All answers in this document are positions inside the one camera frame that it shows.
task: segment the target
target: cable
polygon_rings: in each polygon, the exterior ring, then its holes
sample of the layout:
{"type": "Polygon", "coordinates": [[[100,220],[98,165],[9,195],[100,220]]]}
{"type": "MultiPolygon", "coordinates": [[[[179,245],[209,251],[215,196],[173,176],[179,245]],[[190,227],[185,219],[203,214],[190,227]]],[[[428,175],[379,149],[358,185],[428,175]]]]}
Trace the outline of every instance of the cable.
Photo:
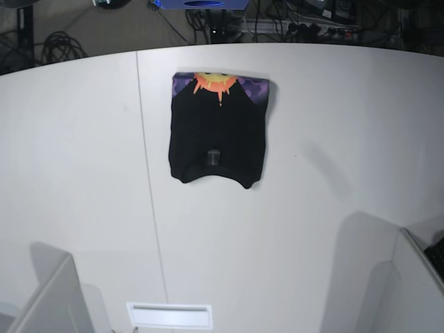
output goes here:
{"type": "MultiPolygon", "coordinates": [[[[254,40],[254,38],[255,38],[255,34],[249,29],[249,27],[248,27],[248,25],[247,25],[247,20],[246,20],[245,15],[242,17],[242,19],[243,19],[243,21],[244,21],[244,27],[245,27],[245,29],[248,31],[248,33],[251,35],[251,37],[252,37],[253,40],[254,40]]],[[[257,36],[261,36],[261,35],[263,35],[263,36],[265,36],[265,37],[267,37],[267,38],[269,38],[269,39],[271,39],[271,40],[273,40],[273,41],[275,41],[275,42],[277,42],[277,43],[280,42],[279,40],[277,40],[277,39],[275,39],[275,38],[273,38],[273,37],[271,37],[270,35],[267,35],[267,34],[265,34],[265,33],[258,33],[258,34],[257,34],[257,36]]]]}
{"type": "Polygon", "coordinates": [[[356,28],[357,27],[357,26],[352,25],[352,24],[351,25],[349,25],[349,24],[340,24],[340,23],[337,23],[337,22],[330,21],[328,19],[321,19],[320,17],[312,17],[312,16],[303,15],[300,12],[298,12],[296,9],[291,7],[290,3],[288,3],[288,2],[287,2],[287,9],[296,16],[298,25],[299,25],[299,19],[300,18],[302,18],[302,19],[306,18],[306,19],[310,19],[310,20],[313,20],[313,21],[316,21],[316,22],[319,22],[319,23],[329,24],[331,26],[342,26],[342,27],[348,27],[348,28],[352,28],[352,27],[356,28]]]}
{"type": "Polygon", "coordinates": [[[84,17],[90,10],[92,10],[94,6],[89,6],[84,11],[82,11],[80,14],[78,14],[76,17],[72,19],[71,22],[69,22],[64,28],[63,31],[68,31],[70,28],[74,26],[82,17],[84,17]]]}
{"type": "Polygon", "coordinates": [[[159,13],[159,15],[160,15],[160,17],[166,22],[166,24],[168,24],[169,25],[169,27],[171,28],[171,29],[173,29],[173,31],[185,42],[185,43],[187,43],[188,45],[192,45],[192,43],[190,43],[190,42],[188,42],[188,40],[187,40],[187,38],[185,38],[185,37],[183,37],[182,36],[182,34],[179,32],[179,31],[177,31],[177,29],[176,28],[174,28],[174,26],[173,26],[173,24],[171,24],[170,22],[169,22],[169,20],[162,14],[162,12],[159,10],[158,11],[158,13],[159,13]]]}
{"type": "Polygon", "coordinates": [[[384,40],[384,43],[382,43],[381,47],[385,47],[389,40],[391,39],[391,36],[393,36],[398,28],[402,28],[401,23],[398,23],[396,26],[392,28],[392,30],[388,33],[387,38],[384,40]]]}
{"type": "Polygon", "coordinates": [[[255,22],[255,40],[256,40],[256,43],[259,43],[259,40],[257,39],[257,21],[259,21],[260,8],[261,8],[261,0],[257,0],[256,22],[255,22]]]}
{"type": "Polygon", "coordinates": [[[6,32],[3,32],[0,34],[0,45],[4,46],[4,48],[6,48],[8,50],[5,53],[2,52],[4,55],[0,59],[0,75],[7,74],[12,71],[20,70],[23,68],[33,67],[34,59],[32,59],[31,55],[27,54],[27,52],[25,50],[22,51],[20,47],[12,46],[11,45],[11,44],[13,44],[12,40],[10,38],[6,37],[10,33],[16,33],[16,32],[17,31],[6,31],[6,32]],[[16,54],[17,56],[22,58],[24,60],[24,62],[20,61],[20,60],[17,61],[17,59],[16,59],[16,61],[14,63],[11,63],[8,66],[6,66],[7,60],[13,54],[16,54]]]}
{"type": "MultiPolygon", "coordinates": [[[[281,14],[280,14],[280,11],[279,11],[279,8],[278,8],[278,5],[276,5],[275,0],[273,0],[272,2],[273,2],[273,5],[274,5],[274,7],[275,7],[275,9],[276,9],[277,16],[278,16],[278,17],[282,17],[281,14]]],[[[282,19],[279,19],[279,22],[280,22],[280,35],[281,35],[281,40],[284,41],[284,27],[283,27],[283,25],[282,25],[282,19]]]]}
{"type": "Polygon", "coordinates": [[[285,36],[284,36],[284,26],[282,24],[282,19],[279,18],[279,17],[276,17],[275,15],[272,15],[272,14],[267,14],[267,17],[270,18],[273,21],[273,23],[275,25],[276,34],[279,35],[280,42],[283,42],[285,36]]]}
{"type": "Polygon", "coordinates": [[[35,46],[43,46],[40,62],[44,65],[88,57],[78,40],[64,31],[50,34],[43,43],[35,46]]]}
{"type": "Polygon", "coordinates": [[[242,43],[241,39],[242,39],[243,36],[244,36],[243,33],[238,34],[238,36],[237,36],[237,37],[236,37],[231,43],[232,43],[232,44],[235,44],[235,43],[242,43]]]}
{"type": "Polygon", "coordinates": [[[209,44],[210,39],[207,35],[207,21],[204,18],[204,22],[202,22],[202,12],[200,10],[186,9],[185,17],[188,25],[193,29],[194,44],[197,44],[197,32],[202,32],[203,37],[205,38],[205,43],[209,44]]]}
{"type": "Polygon", "coordinates": [[[369,11],[369,9],[367,8],[368,13],[370,14],[370,16],[373,18],[373,25],[366,27],[366,28],[361,28],[359,29],[358,33],[363,33],[364,31],[369,31],[369,30],[374,30],[377,28],[377,26],[379,25],[379,22],[381,21],[381,19],[384,18],[385,14],[389,11],[389,9],[391,9],[390,6],[386,6],[385,9],[383,11],[381,11],[381,13],[379,14],[379,16],[377,18],[375,18],[375,16],[371,13],[371,11],[369,11]]]}

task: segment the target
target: blue device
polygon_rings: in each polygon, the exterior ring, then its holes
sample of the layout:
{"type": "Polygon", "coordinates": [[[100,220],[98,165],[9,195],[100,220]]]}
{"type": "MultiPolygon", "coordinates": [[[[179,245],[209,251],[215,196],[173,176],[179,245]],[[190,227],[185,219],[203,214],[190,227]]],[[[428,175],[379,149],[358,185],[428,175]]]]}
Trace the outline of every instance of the blue device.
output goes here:
{"type": "Polygon", "coordinates": [[[162,9],[234,9],[243,10],[248,0],[155,0],[162,9]]]}

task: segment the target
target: black cable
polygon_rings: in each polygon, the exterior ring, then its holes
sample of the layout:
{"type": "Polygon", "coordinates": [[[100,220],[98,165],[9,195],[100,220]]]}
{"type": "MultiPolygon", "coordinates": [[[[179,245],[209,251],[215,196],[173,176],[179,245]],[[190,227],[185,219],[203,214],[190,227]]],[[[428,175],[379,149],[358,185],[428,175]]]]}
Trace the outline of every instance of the black cable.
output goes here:
{"type": "Polygon", "coordinates": [[[6,63],[6,60],[10,57],[10,55],[13,53],[17,53],[20,56],[23,56],[22,53],[17,52],[16,49],[9,50],[9,52],[7,52],[7,54],[5,54],[5,56],[0,61],[0,74],[7,74],[9,72],[8,70],[4,70],[5,63],[6,63]]]}
{"type": "Polygon", "coordinates": [[[1,62],[0,62],[1,64],[4,64],[4,62],[6,61],[5,58],[9,57],[12,53],[16,53],[16,54],[18,54],[19,56],[21,56],[21,57],[27,59],[28,61],[31,61],[31,62],[33,61],[33,59],[31,59],[31,58],[29,57],[29,55],[27,55],[27,54],[21,52],[21,51],[20,51],[20,48],[15,48],[15,47],[13,47],[13,46],[10,46],[8,43],[5,43],[3,40],[0,40],[0,44],[6,46],[6,47],[9,49],[9,52],[8,52],[8,53],[2,58],[2,60],[1,60],[1,62]]]}
{"type": "Polygon", "coordinates": [[[331,37],[332,37],[332,33],[330,31],[327,31],[327,32],[323,33],[322,35],[318,36],[318,40],[324,42],[326,40],[329,40],[331,37]]]}
{"type": "Polygon", "coordinates": [[[256,40],[256,43],[259,43],[259,40],[257,39],[257,21],[259,21],[260,8],[261,8],[261,0],[257,0],[256,22],[255,22],[255,40],[256,40]]]}
{"type": "Polygon", "coordinates": [[[273,3],[274,3],[274,0],[272,0],[272,1],[270,2],[270,4],[265,8],[264,13],[265,13],[266,16],[267,16],[268,14],[270,14],[270,9],[271,9],[271,7],[273,7],[273,3]]]}
{"type": "Polygon", "coordinates": [[[0,33],[0,37],[5,38],[6,35],[9,35],[10,33],[17,33],[17,30],[8,30],[0,33]]]}
{"type": "Polygon", "coordinates": [[[239,34],[239,36],[238,36],[235,40],[233,40],[231,43],[232,43],[232,44],[237,43],[237,42],[242,43],[241,38],[242,38],[243,36],[244,36],[243,33],[239,34]]]}
{"type": "Polygon", "coordinates": [[[315,14],[315,16],[322,17],[323,19],[325,19],[324,16],[322,16],[322,15],[318,14],[317,12],[315,12],[314,10],[308,9],[308,8],[306,8],[306,7],[304,7],[305,12],[301,12],[301,11],[300,11],[300,9],[302,8],[302,6],[298,6],[298,9],[297,9],[297,10],[296,10],[296,9],[293,9],[293,8],[290,8],[289,6],[287,6],[287,8],[288,8],[288,10],[290,10],[291,12],[294,12],[295,14],[298,14],[298,16],[299,16],[299,15],[306,15],[306,14],[315,14]]]}
{"type": "MultiPolygon", "coordinates": [[[[279,11],[279,8],[278,8],[278,5],[276,5],[275,0],[273,0],[272,2],[273,2],[273,5],[274,5],[274,7],[275,7],[275,9],[276,9],[277,17],[282,17],[281,14],[280,14],[280,11],[279,11]]],[[[281,40],[284,41],[284,27],[283,27],[283,25],[282,25],[282,18],[279,19],[279,22],[280,22],[280,35],[281,35],[281,40]]]]}
{"type": "Polygon", "coordinates": [[[182,34],[179,32],[179,31],[177,31],[177,29],[176,28],[174,28],[174,26],[173,26],[173,24],[171,24],[170,22],[169,22],[169,20],[162,14],[162,12],[159,10],[158,11],[158,13],[159,13],[159,15],[160,15],[160,17],[161,18],[163,18],[163,20],[166,22],[166,24],[168,24],[169,25],[169,27],[171,28],[171,29],[173,29],[173,31],[184,41],[184,42],[186,42],[188,45],[192,45],[192,43],[190,43],[190,42],[188,42],[188,40],[187,40],[187,38],[185,38],[185,37],[183,37],[182,36],[182,34]]]}
{"type": "Polygon", "coordinates": [[[384,40],[384,42],[382,43],[381,47],[385,47],[387,45],[387,43],[389,42],[389,40],[391,39],[391,36],[393,36],[396,32],[396,30],[399,28],[402,28],[401,23],[398,23],[396,26],[393,27],[392,31],[388,33],[387,38],[384,40]]]}
{"type": "Polygon", "coordinates": [[[185,17],[188,25],[193,29],[194,44],[197,44],[197,32],[202,32],[205,43],[209,44],[210,39],[207,35],[207,21],[204,19],[202,22],[202,12],[200,10],[186,9],[185,17]]]}
{"type": "Polygon", "coordinates": [[[269,34],[267,34],[267,33],[258,33],[257,35],[258,35],[258,36],[265,36],[265,37],[269,38],[270,40],[273,40],[274,42],[280,43],[279,40],[275,39],[274,37],[271,37],[271,36],[270,36],[269,34]]]}
{"type": "Polygon", "coordinates": [[[276,33],[279,35],[281,42],[283,42],[285,39],[285,35],[284,35],[284,26],[282,24],[282,18],[277,17],[272,14],[267,14],[267,17],[270,18],[273,21],[273,23],[275,24],[276,33]]]}
{"type": "Polygon", "coordinates": [[[78,40],[64,31],[50,34],[43,43],[35,46],[43,46],[40,62],[44,65],[88,57],[78,40]]]}
{"type": "Polygon", "coordinates": [[[384,18],[385,14],[391,9],[390,6],[386,6],[385,9],[383,11],[381,11],[381,13],[378,15],[377,18],[375,18],[375,16],[371,13],[371,11],[369,11],[369,9],[367,8],[368,13],[370,14],[370,16],[373,19],[373,25],[369,26],[369,27],[364,27],[362,29],[359,29],[358,31],[356,31],[356,33],[363,33],[364,31],[369,31],[369,30],[374,30],[377,28],[377,26],[379,25],[379,22],[384,18]]]}

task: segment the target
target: dark floor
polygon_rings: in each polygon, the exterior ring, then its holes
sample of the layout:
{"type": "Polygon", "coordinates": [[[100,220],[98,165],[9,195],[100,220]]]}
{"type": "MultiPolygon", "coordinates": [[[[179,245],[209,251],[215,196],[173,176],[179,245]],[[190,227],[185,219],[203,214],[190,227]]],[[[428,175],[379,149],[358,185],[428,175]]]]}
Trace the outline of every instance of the dark floor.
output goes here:
{"type": "MultiPolygon", "coordinates": [[[[261,0],[260,11],[257,12],[258,0],[251,0],[245,17],[249,20],[272,17],[277,24],[281,19],[299,20],[301,17],[317,17],[310,10],[294,5],[292,0],[290,7],[283,9],[281,0],[261,0]]],[[[398,10],[386,5],[388,0],[357,0],[356,24],[348,28],[353,35],[351,40],[332,38],[326,35],[316,40],[307,38],[288,38],[283,34],[254,34],[251,31],[244,34],[236,34],[228,38],[228,42],[316,42],[330,44],[353,44],[371,47],[384,47],[389,49],[402,49],[444,56],[444,48],[439,42],[433,43],[403,43],[400,40],[400,22],[405,23],[403,17],[408,17],[419,28],[443,27],[444,6],[431,8],[423,6],[415,10],[398,10]]],[[[14,61],[22,55],[14,54],[11,46],[14,35],[1,35],[5,31],[16,29],[16,10],[0,7],[0,67],[7,62],[14,61]],[[8,54],[7,61],[2,57],[8,54]]],[[[234,20],[242,20],[242,13],[234,20]]],[[[133,51],[141,49],[156,49],[169,46],[190,44],[204,44],[205,38],[201,31],[194,31],[187,23],[184,10],[161,10],[152,12],[146,9],[146,0],[132,0],[126,7],[118,10],[104,10],[94,7],[91,0],[40,0],[34,5],[34,34],[35,42],[43,43],[45,38],[55,31],[66,31],[76,38],[89,56],[99,56],[109,53],[133,51]],[[172,26],[183,36],[181,38],[161,17],[161,13],[172,26]]],[[[36,56],[40,56],[42,45],[35,48],[36,56]]]]}

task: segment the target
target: white desk surface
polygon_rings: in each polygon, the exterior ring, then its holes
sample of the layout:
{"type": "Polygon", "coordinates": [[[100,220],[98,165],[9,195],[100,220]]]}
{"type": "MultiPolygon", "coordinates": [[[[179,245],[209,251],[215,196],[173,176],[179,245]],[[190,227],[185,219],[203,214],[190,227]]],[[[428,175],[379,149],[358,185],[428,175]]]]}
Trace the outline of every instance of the white desk surface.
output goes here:
{"type": "Polygon", "coordinates": [[[398,227],[444,214],[443,73],[444,59],[414,53],[242,44],[4,76],[0,217],[12,238],[70,250],[124,332],[123,301],[211,304],[218,333],[353,332],[398,227]],[[271,80],[251,190],[171,177],[177,71],[271,80]]]}

